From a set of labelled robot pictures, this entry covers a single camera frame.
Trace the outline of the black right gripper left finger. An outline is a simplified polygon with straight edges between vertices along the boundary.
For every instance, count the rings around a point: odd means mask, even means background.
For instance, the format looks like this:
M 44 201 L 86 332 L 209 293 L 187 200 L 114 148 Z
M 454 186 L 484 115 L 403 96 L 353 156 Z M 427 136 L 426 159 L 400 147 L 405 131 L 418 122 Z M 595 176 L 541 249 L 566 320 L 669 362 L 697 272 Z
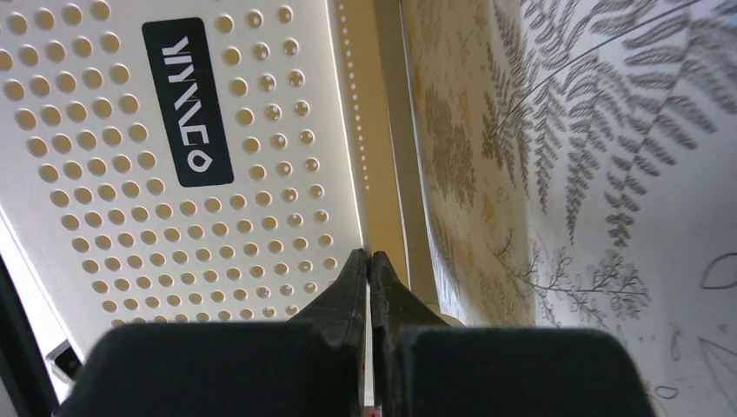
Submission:
M 91 351 L 61 416 L 358 416 L 368 254 L 287 321 L 128 324 Z

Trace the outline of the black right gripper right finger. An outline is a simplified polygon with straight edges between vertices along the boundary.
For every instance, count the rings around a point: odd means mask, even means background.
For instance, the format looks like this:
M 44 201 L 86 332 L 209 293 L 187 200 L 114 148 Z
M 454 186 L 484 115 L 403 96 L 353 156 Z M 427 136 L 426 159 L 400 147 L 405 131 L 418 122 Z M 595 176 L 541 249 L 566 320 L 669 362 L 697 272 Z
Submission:
M 651 416 L 634 362 L 580 328 L 452 327 L 369 263 L 375 400 L 386 416 Z

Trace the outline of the cream perforated plastic basket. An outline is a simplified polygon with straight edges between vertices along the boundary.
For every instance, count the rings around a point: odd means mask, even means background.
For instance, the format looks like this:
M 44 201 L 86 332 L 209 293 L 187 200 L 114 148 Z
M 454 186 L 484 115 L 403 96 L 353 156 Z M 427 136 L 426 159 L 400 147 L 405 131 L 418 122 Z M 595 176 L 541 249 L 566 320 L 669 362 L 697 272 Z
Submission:
M 108 330 L 437 308 L 400 1 L 4 1 L 1 261 L 63 400 Z

